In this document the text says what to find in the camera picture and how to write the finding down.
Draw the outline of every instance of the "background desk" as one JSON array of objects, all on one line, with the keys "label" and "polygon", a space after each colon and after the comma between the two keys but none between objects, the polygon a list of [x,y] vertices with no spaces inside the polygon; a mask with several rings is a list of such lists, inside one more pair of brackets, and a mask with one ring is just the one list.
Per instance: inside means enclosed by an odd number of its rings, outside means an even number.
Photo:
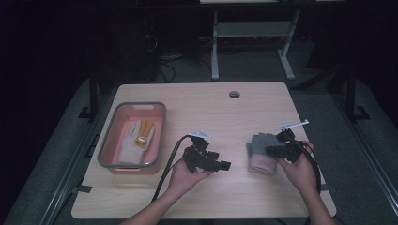
[{"label": "background desk", "polygon": [[[240,97],[230,98],[231,91],[238,91]],[[161,170],[154,175],[113,175],[98,164],[104,130],[115,106],[124,101],[160,101],[167,107]],[[220,160],[231,161],[231,169],[216,172],[199,183],[170,208],[165,218],[305,217],[308,213],[304,202],[282,169],[278,166],[272,177],[250,173],[246,152],[246,143],[254,134],[276,133],[274,128],[299,120],[282,82],[122,85],[83,181],[92,189],[79,193],[72,215],[128,218],[139,212],[150,203],[176,141],[189,131],[202,129],[212,136],[207,150],[219,152]],[[302,127],[293,131],[298,140],[307,139]],[[176,160],[190,145],[190,141],[181,144]],[[336,209],[329,192],[322,191],[321,196],[334,215]]]}]

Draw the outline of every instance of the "pink plastic container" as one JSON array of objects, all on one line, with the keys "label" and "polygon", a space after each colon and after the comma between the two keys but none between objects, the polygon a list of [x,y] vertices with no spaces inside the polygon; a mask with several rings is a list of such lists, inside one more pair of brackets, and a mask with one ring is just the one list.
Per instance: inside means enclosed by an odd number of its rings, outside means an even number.
[{"label": "pink plastic container", "polygon": [[[161,102],[124,102],[118,105],[99,150],[99,164],[115,174],[157,173],[161,167],[165,117],[166,107]],[[120,162],[119,155],[126,133],[138,120],[143,119],[152,120],[155,131],[141,163]]]}]

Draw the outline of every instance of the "dark background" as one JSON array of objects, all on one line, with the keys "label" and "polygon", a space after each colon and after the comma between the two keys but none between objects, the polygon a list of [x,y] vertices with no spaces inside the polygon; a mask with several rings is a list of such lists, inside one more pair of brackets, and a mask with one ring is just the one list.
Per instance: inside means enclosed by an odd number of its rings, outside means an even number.
[{"label": "dark background", "polygon": [[[211,37],[203,24],[211,23],[209,12],[160,13],[161,20],[143,25],[142,15],[126,10],[132,2],[1,1],[1,221],[83,81],[96,74],[102,92],[121,83],[150,83],[154,55],[145,50],[144,34],[181,46]],[[398,125],[396,11],[377,1],[348,1],[327,20],[318,10],[304,10],[295,39],[317,38],[309,67],[348,60]],[[170,32],[176,27],[186,32]]]}]

